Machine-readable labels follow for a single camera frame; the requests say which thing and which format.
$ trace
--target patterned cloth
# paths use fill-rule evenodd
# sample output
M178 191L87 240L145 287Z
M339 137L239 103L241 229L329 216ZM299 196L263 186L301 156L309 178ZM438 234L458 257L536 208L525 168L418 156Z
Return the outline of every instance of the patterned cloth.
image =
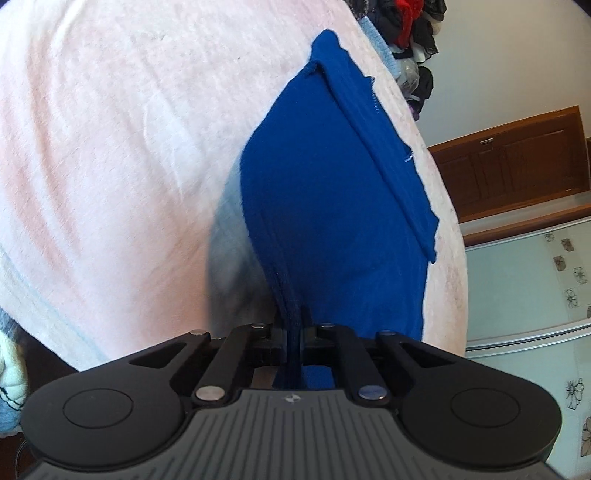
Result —
M368 14L369 0L345 0L357 20Z
M0 435L20 421L28 391L22 329L0 309Z

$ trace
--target logo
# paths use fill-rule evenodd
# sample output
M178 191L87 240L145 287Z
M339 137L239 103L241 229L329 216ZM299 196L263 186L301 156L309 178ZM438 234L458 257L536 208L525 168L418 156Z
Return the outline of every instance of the logo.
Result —
M301 400L301 397L296 393L290 393L286 397L283 397L283 400L289 402L291 404L298 403Z

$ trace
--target clothes pile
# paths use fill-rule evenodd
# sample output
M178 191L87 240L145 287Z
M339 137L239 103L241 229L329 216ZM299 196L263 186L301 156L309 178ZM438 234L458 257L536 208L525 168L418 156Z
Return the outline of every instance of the clothes pile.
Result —
M438 53L434 36L445 0L345 0L418 120L433 90L433 74L419 64Z

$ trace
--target red cloth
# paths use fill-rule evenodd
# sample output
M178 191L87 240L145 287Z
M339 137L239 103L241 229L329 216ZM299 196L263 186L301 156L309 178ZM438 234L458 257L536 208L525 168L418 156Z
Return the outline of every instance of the red cloth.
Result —
M396 39L396 44L401 48L406 48L410 40L413 22L419 18L421 11L423 11L423 0L396 0L396 8L402 16L402 31Z

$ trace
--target black cloth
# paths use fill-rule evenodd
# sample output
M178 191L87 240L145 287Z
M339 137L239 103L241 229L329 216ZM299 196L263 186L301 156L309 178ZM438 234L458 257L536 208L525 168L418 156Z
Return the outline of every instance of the black cloth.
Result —
M369 0L345 0L345 3L349 6L349 9L357 20L368 14Z
M423 11L433 17L434 20L443 21L443 14L447 10L445 0L424 0Z
M396 44L402 31L402 15L394 0L375 1L370 5L368 18L388 45Z
M587 15L591 17L591 0L574 0L579 6L587 12Z
M414 58L414 52L413 52L413 48L409 47L406 50L400 52L400 53L394 53L392 52L392 56L396 59L396 60L404 60L404 59L411 59Z
M438 53L435 46L435 38L433 38L433 26L426 18L419 17L413 23L413 41L418 43L425 50L425 60L430 59L433 55Z
M418 86L413 91L413 96L418 100L408 100L408 104L413 107L413 111L421 113L425 100L431 96L433 91L433 74L427 67L418 68Z

